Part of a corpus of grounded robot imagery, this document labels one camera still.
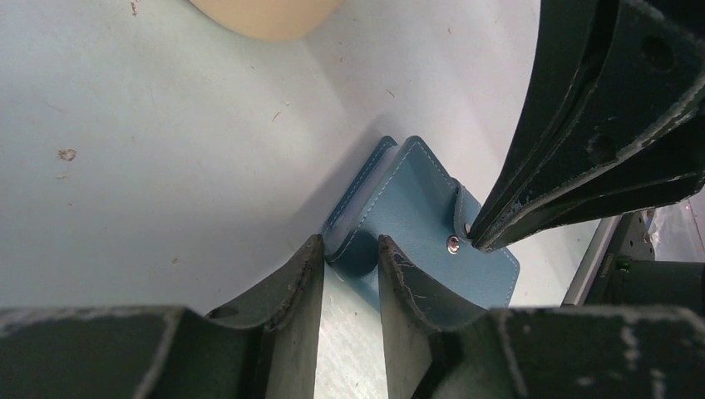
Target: white stitching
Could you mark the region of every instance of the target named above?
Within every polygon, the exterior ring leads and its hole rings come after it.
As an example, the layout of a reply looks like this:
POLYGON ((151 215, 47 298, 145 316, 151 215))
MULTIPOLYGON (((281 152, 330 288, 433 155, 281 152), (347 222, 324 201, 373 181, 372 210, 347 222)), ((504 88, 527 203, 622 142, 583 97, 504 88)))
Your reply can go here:
POLYGON ((516 261, 514 260, 514 257, 510 256, 510 255, 507 253, 507 250, 506 250, 506 249, 503 248, 503 249, 500 249, 500 251, 502 251, 502 253, 509 259, 509 261, 511 262, 511 264, 514 265, 514 279, 511 280, 511 285, 510 285, 509 291, 507 292, 507 298, 506 298, 506 300, 505 300, 505 307, 507 307, 507 306, 509 306, 509 301, 511 300, 511 292, 514 291, 514 286, 515 286, 515 284, 516 284, 516 279, 519 277, 519 265, 516 264, 516 261))
POLYGON ((365 174, 366 174, 367 171, 372 167, 372 165, 374 165, 375 160, 376 160, 376 159, 379 157, 379 155, 382 153, 382 150, 386 150, 387 148, 390 148, 390 147, 392 147, 391 144, 389 144, 389 143, 387 143, 387 142, 384 142, 384 143, 382 143, 382 145, 381 145, 379 148, 377 148, 377 150, 375 151, 375 153, 372 155, 372 159, 367 163, 367 166, 365 167, 365 169, 362 171, 362 173, 360 173, 360 174, 357 176, 357 178, 356 178, 355 181, 353 182, 355 185, 352 187, 352 190, 350 190, 350 194, 348 194, 348 197, 343 201, 343 204, 342 204, 342 205, 340 206, 340 208, 338 209, 338 212, 336 212, 335 215, 334 215, 331 219, 329 219, 331 223, 329 224, 329 223, 326 221, 326 228, 325 228, 325 229, 323 230, 323 232, 321 233, 321 235, 322 235, 323 237, 325 237, 326 233, 330 230, 330 228, 331 228, 330 225, 335 223, 335 220, 336 220, 336 218, 338 217, 338 215, 340 215, 340 213, 343 212, 343 209, 345 209, 345 207, 348 205, 348 201, 350 201, 350 199, 351 199, 351 198, 353 197, 353 195, 355 194, 355 189, 356 189, 357 186, 360 185, 360 183, 364 180, 365 174))
POLYGON ((465 223, 465 221, 464 221, 465 218, 463 217, 463 214, 462 214, 462 205, 465 202, 465 201, 463 201, 463 195, 465 194, 465 191, 463 190, 463 187, 462 187, 460 181, 458 182, 458 191, 460 191, 460 195, 458 197, 458 200, 461 202, 461 206, 458 209, 458 215, 456 216, 456 220, 458 221, 458 225, 456 226, 456 228, 458 230, 460 230, 461 233, 463 233, 463 238, 467 239, 467 234, 464 234, 465 233, 465 226, 463 226, 463 224, 465 223))
MULTIPOLYGON (((407 157, 409 156, 409 154, 412 153, 412 150, 413 150, 414 147, 416 147, 417 145, 420 146, 420 148, 421 148, 421 150, 423 151, 423 153, 426 154, 426 156, 428 157, 428 160, 433 164, 433 166, 436 167, 436 170, 438 170, 438 173, 441 174, 441 177, 443 178, 443 180, 446 181, 446 183, 448 184, 448 187, 450 187, 450 188, 451 188, 451 191, 453 191, 453 185, 451 184, 450 181, 448 181, 448 179, 446 178, 446 175, 443 174, 443 172, 441 171, 441 168, 439 168, 438 165, 436 165, 436 162, 433 161, 433 159, 431 158, 431 156, 428 155, 428 153, 427 153, 426 150, 421 146, 421 144, 420 144, 418 141, 415 142, 411 147, 409 147, 409 150, 407 151, 407 153, 404 154, 404 157, 402 158, 402 160, 399 161, 399 165, 397 165, 397 168, 392 172, 392 175, 389 176, 389 179, 387 180, 387 182, 386 182, 386 183, 384 184, 384 186, 382 187, 382 190, 379 192, 379 194, 377 195, 377 197, 375 198, 375 200, 372 202, 372 204, 370 205, 369 209, 367 209, 367 212, 365 212, 365 215, 362 217, 362 220, 360 221, 360 224, 357 225, 357 227, 355 228, 355 231, 353 231, 353 232, 352 232, 352 235, 350 236, 350 240, 348 240, 348 243, 345 244, 345 247, 343 248, 343 251, 342 251, 340 254, 338 254, 338 256, 336 256, 334 259, 331 259, 329 263, 332 264, 333 262, 335 262, 336 260, 338 260, 341 256, 343 256, 343 254, 345 254, 345 251, 348 250, 348 247, 350 246, 350 244, 353 242, 353 239, 355 238, 355 234, 357 234, 358 230, 360 230, 360 228, 362 227, 362 225, 365 223, 365 220, 367 220, 367 216, 370 214, 370 212, 372 212, 372 208, 374 208, 375 204, 377 203, 377 201, 379 200, 379 198, 382 196, 382 193, 384 193, 384 190, 387 189, 387 186, 389 185, 389 183, 392 181, 392 179, 394 179, 394 176, 395 176, 395 175, 397 174, 397 172, 399 171, 399 168, 402 167, 402 165, 404 164, 404 161, 407 159, 407 157)), ((458 189, 462 192, 462 185, 460 184, 460 182, 458 182, 458 189)), ((507 259, 509 259, 509 261, 514 265, 514 279, 513 279, 512 282, 511 282, 509 291, 507 291, 507 296, 506 296, 506 300, 505 300, 505 306, 508 306, 508 305, 509 305, 509 301, 510 301, 510 299, 511 299, 511 292, 512 292, 513 287, 514 287, 514 285, 515 285, 515 283, 516 283, 516 279, 518 278, 518 275, 519 275, 519 273, 518 273, 519 265, 518 265, 518 264, 516 263, 516 261, 507 253, 506 249, 501 249, 500 251, 501 251, 501 252, 507 257, 507 259)))

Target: debris speck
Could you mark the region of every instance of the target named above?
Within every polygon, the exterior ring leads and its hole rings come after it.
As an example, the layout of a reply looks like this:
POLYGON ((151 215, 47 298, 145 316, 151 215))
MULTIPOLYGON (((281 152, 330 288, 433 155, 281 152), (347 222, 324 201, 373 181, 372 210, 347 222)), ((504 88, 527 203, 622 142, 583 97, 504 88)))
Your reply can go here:
POLYGON ((592 377, 579 377, 575 380, 581 387, 589 387, 594 384, 594 378, 592 377))
POLYGON ((607 375, 613 380, 623 380, 624 376, 614 370, 607 371, 607 375))
POLYGON ((72 150, 70 148, 66 150, 59 150, 58 154, 60 159, 67 160, 69 162, 76 159, 76 150, 72 150))
POLYGON ((53 109, 53 110, 56 111, 56 112, 59 112, 59 113, 61 113, 61 114, 65 114, 65 113, 66 113, 66 110, 64 110, 63 108, 59 108, 58 106, 54 106, 54 105, 52 105, 52 104, 49 104, 48 102, 45 102, 44 104, 45 104, 46 106, 48 106, 49 108, 53 109))
POLYGON ((651 393, 654 399, 664 399, 666 397, 666 375, 656 368, 651 369, 651 393))

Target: blue leather wallet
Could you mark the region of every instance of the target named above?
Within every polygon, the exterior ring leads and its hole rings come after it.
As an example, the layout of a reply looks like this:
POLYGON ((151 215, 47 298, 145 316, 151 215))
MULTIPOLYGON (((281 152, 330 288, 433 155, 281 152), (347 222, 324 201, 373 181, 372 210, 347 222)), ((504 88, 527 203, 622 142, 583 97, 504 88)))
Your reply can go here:
POLYGON ((418 268, 458 295, 483 308, 506 307, 519 262, 506 249, 472 248, 466 230, 479 211, 420 137, 402 145, 383 137, 323 226, 326 260, 379 309, 377 238, 389 235, 418 268))

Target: metal snap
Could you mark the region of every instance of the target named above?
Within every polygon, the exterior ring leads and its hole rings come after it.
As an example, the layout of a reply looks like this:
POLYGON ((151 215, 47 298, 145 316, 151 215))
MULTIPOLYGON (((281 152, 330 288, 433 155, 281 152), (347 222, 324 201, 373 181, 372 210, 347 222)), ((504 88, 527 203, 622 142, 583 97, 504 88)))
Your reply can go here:
POLYGON ((461 241, 455 235, 452 235, 448 237, 446 246, 448 247, 448 252, 455 255, 461 249, 461 241))

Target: white surface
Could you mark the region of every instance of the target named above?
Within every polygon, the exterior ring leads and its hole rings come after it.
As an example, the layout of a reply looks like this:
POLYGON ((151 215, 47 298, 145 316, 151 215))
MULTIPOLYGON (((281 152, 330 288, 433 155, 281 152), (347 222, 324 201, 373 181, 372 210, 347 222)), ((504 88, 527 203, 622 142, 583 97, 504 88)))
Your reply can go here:
MULTIPOLYGON (((421 135, 484 200, 523 104, 539 16, 536 0, 350 0, 306 39, 273 44, 185 0, 137 9, 0 2, 0 306, 205 312, 315 233, 382 135, 421 135), (76 159, 59 160, 61 149, 76 159)), ((595 226, 511 246, 512 304, 559 304, 595 226)), ((350 314, 326 319, 350 306, 324 307, 323 363, 340 337, 380 337, 350 314)), ((351 384, 378 370, 361 364, 346 369, 351 384)), ((340 394, 330 383, 319 378, 317 396, 340 394)))

